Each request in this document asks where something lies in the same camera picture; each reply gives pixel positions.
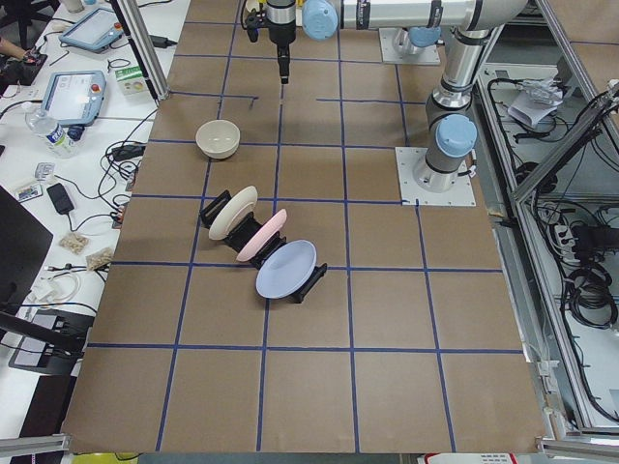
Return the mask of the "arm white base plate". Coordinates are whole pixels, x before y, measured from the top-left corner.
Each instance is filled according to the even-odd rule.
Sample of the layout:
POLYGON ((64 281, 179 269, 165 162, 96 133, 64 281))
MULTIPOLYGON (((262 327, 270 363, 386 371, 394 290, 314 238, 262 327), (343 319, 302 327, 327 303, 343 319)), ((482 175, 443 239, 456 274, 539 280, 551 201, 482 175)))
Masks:
POLYGON ((404 206, 475 207, 469 168, 442 174, 426 163, 425 147, 396 147, 400 202, 404 206))
POLYGON ((438 66, 437 42, 441 28, 381 28, 379 30, 382 62, 416 66, 438 66))

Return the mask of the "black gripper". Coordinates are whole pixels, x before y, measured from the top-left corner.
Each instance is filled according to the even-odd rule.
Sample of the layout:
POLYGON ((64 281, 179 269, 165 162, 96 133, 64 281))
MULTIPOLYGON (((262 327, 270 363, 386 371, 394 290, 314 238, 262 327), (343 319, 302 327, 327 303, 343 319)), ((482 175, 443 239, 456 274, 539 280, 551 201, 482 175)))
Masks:
POLYGON ((276 45, 280 83, 289 83, 290 45, 296 39, 296 2, 294 0, 268 0, 267 25, 270 41, 276 45))

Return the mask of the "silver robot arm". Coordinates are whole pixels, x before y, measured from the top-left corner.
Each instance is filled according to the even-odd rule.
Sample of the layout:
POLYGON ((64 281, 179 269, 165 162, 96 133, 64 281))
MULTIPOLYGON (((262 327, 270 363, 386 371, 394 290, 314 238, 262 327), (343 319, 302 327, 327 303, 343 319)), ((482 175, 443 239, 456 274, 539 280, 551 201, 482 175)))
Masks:
POLYGON ((440 37, 439 27, 399 29, 393 39, 397 61, 404 64, 438 65, 440 58, 436 43, 440 37))
POLYGON ((427 100, 427 151, 413 169, 420 187, 444 192, 453 186, 477 139, 477 129, 464 112, 484 54, 492 48, 492 33, 525 5, 524 1, 306 1, 302 24, 306 35, 317 41, 332 37, 338 29, 453 28, 444 72, 427 100))

